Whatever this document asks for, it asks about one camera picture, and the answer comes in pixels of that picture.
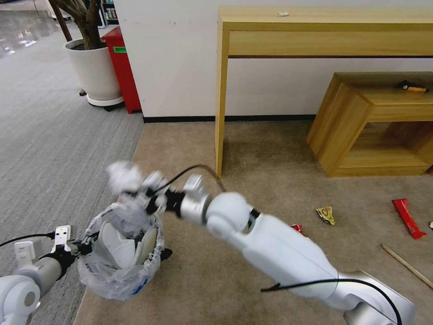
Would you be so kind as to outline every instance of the black baseboard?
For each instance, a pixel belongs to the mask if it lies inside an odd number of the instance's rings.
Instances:
[[[290,115],[231,115],[226,116],[226,122],[240,121],[312,121],[316,114],[290,114]],[[144,123],[167,122],[212,122],[215,116],[157,116],[144,117]]]

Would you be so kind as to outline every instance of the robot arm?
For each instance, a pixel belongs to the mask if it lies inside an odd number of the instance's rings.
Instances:
[[[225,192],[211,199],[199,175],[190,177],[181,195],[172,188],[160,189],[164,180],[158,172],[144,184],[164,197],[160,201],[166,202],[167,210],[205,226],[214,237],[234,246],[250,264],[272,278],[277,285],[269,291],[326,279],[326,283],[294,288],[291,292],[343,311],[349,325],[412,324],[415,306],[411,301],[364,272],[337,271],[312,240],[280,219],[259,213],[242,195]],[[397,319],[393,306],[379,290],[389,297],[401,319]]]
[[[225,192],[212,199],[199,175],[192,175],[180,192],[166,184],[162,174],[154,172],[132,193],[131,199],[148,214],[163,207],[181,219],[205,226],[277,283],[266,291],[289,288],[300,297],[319,299],[343,311],[349,325],[412,324],[412,302],[366,273],[337,271],[312,240],[280,219],[259,213],[242,195]],[[20,264],[16,275],[0,278],[0,325],[27,324],[31,313],[47,300],[49,290],[75,258],[92,251],[95,238],[71,242],[70,227],[57,229],[50,254],[35,263],[34,256],[24,254],[27,262]],[[322,283],[307,285],[317,280]]]

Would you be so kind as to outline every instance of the red cabinet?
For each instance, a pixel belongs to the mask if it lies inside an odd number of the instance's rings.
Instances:
[[[117,80],[119,81],[122,96],[125,100],[126,110],[129,114],[134,111],[141,111],[140,99],[138,98],[137,88],[135,87],[120,27],[116,27],[108,32],[102,39],[107,42],[108,49],[110,50],[111,60],[113,61]]]

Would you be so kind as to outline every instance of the wooden cube shelf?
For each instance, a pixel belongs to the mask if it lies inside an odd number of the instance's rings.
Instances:
[[[432,91],[396,88],[408,80]],[[335,73],[307,141],[330,177],[424,174],[433,164],[433,72]]]

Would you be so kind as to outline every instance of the beige carpet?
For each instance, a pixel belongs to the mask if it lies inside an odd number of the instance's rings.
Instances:
[[[301,223],[331,263],[363,270],[418,307],[416,325],[433,324],[433,290],[390,257],[385,243],[433,279],[433,177],[329,179],[305,142],[311,122],[227,123],[222,181],[249,203],[287,223]],[[213,166],[213,123],[146,124],[134,156],[144,173],[167,177],[185,167]],[[187,177],[178,181],[183,186]],[[217,194],[207,176],[206,187]],[[409,199],[409,209],[428,236],[416,241],[391,199]],[[330,204],[336,226],[314,208]],[[342,314],[289,292],[260,293],[273,282],[204,228],[163,217],[167,247],[174,254],[144,289],[126,302],[86,291],[76,325],[345,324]]]

